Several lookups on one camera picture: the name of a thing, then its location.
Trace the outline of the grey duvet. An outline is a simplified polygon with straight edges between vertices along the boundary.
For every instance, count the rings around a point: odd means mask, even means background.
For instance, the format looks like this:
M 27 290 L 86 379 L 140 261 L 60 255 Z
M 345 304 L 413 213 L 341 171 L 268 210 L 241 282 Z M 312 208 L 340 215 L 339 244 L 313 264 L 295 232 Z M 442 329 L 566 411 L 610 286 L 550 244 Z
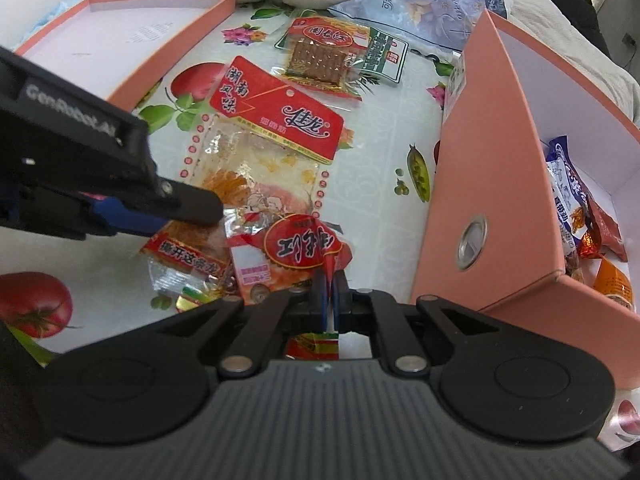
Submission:
M 590 44 L 551 0 L 510 0 L 508 20 L 562 56 L 638 124 L 638 82 Z

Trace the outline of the orange snack packet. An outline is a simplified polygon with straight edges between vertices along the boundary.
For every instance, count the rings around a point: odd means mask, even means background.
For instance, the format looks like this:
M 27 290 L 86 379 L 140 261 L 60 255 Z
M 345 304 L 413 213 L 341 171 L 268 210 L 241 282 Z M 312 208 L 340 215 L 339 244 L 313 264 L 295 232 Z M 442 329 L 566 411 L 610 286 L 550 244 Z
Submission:
M 634 290 L 629 278 L 608 259 L 601 259 L 593 289 L 626 309 L 634 310 Z

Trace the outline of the blue floral tissue pack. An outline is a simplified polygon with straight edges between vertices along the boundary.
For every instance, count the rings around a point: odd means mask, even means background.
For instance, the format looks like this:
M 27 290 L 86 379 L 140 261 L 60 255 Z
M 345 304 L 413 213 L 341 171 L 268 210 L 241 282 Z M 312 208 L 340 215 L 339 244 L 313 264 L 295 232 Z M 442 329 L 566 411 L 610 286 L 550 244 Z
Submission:
M 373 27 L 414 44 L 460 52 L 486 11 L 509 16 L 512 0 L 348 0 L 329 7 L 336 18 Z

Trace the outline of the red gold candy packet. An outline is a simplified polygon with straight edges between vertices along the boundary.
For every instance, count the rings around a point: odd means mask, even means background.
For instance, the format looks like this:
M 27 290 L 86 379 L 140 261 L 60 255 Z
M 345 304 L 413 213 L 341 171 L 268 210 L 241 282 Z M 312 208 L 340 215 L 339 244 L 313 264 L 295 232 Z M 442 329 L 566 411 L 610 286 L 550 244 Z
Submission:
M 601 255 L 602 240 L 599 229 L 590 226 L 577 244 L 578 256 L 581 259 L 597 259 Z

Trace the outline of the pink box lid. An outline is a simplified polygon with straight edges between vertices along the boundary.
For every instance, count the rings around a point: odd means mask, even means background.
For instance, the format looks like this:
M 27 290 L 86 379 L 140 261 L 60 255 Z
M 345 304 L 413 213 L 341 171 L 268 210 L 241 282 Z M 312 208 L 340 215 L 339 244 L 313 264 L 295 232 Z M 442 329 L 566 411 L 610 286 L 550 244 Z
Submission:
M 235 0 L 82 0 L 15 53 L 130 112 Z

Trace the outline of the pink storage box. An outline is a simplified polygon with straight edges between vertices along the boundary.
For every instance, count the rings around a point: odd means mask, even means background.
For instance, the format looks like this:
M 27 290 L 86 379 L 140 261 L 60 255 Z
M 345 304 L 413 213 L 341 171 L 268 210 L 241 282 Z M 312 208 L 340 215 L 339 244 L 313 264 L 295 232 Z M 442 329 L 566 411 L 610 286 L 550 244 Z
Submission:
M 570 278 L 542 147 L 565 136 L 639 277 L 639 131 L 595 84 L 500 16 L 478 20 L 454 73 L 411 293 L 571 344 L 616 386 L 639 383 L 639 313 Z

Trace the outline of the blue white noodle snack bag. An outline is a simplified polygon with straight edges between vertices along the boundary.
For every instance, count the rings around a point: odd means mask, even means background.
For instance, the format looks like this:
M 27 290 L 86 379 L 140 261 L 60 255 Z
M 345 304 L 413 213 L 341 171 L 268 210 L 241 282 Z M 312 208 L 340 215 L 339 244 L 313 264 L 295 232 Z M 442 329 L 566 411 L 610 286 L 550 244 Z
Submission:
M 546 167 L 560 226 L 565 273 L 582 282 L 582 260 L 585 259 L 579 258 L 577 244 L 586 229 L 593 226 L 593 218 L 587 188 L 568 154 L 567 136 L 557 136 L 547 143 Z

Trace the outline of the fruit print bed sheet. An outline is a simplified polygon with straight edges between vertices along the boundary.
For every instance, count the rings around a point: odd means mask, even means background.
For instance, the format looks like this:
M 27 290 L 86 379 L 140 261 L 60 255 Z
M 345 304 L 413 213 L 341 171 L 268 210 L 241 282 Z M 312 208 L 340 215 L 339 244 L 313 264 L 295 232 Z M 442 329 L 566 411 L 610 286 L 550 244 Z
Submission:
M 150 144 L 163 176 L 188 176 L 201 145 L 191 128 L 206 97 L 199 74 L 216 73 L 237 56 L 263 70 L 277 70 L 285 53 L 277 42 L 292 13 L 273 3 L 238 6 L 154 87 L 139 108 L 148 118 Z M 406 158 L 417 150 L 433 157 L 442 110 L 432 95 L 439 76 L 436 53 L 411 51 L 399 84 L 363 81 L 356 100 L 333 99 L 347 136 L 329 166 L 314 172 L 311 203 L 321 218 L 339 226 L 354 258 L 346 274 L 355 287 L 410 296 L 425 229 L 427 203 L 408 175 Z M 40 346 L 55 353 L 90 344 L 175 313 L 175 304 L 154 287 L 154 272 L 131 235 L 62 240 L 3 230 L 3 273 L 41 272 L 62 281 L 73 298 L 70 325 Z

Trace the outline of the red yellow tofu snack pack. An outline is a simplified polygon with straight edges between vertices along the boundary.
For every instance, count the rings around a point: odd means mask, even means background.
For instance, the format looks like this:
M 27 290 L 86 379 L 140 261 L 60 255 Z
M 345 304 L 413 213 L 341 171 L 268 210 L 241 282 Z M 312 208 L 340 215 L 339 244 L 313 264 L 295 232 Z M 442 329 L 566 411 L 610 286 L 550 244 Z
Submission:
M 367 26 L 320 14 L 301 15 L 279 40 L 283 58 L 272 73 L 335 99 L 361 101 L 359 79 L 370 38 Z

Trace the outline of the small red round-label pack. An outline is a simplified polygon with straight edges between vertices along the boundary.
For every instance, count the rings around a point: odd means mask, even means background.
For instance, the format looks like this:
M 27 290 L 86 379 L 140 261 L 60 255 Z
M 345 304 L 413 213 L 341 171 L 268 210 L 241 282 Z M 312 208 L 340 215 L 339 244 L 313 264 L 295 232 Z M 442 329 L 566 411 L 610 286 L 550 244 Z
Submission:
M 315 270 L 332 276 L 352 261 L 349 244 L 312 214 L 231 208 L 224 212 L 224 234 L 246 304 L 305 287 Z

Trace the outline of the dark red sachet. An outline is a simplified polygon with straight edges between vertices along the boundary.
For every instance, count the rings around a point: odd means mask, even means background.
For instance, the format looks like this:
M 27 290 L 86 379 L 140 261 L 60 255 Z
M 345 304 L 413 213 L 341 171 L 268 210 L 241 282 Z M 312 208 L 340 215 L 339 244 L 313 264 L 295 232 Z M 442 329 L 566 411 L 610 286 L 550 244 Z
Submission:
M 617 222 L 596 202 L 591 194 L 588 195 L 588 204 L 594 224 L 600 234 L 601 245 L 616 255 L 620 261 L 627 262 L 627 252 Z

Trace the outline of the red label spicy strip pack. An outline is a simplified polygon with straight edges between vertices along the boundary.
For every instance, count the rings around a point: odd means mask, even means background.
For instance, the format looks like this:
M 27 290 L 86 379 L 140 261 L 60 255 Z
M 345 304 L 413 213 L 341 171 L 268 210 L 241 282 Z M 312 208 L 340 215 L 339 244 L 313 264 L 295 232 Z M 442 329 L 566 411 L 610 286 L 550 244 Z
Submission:
M 308 94 L 237 56 L 217 74 L 182 175 L 224 206 L 319 218 L 343 118 Z M 216 226 L 171 221 L 142 247 L 156 310 L 191 310 L 240 295 L 224 214 Z

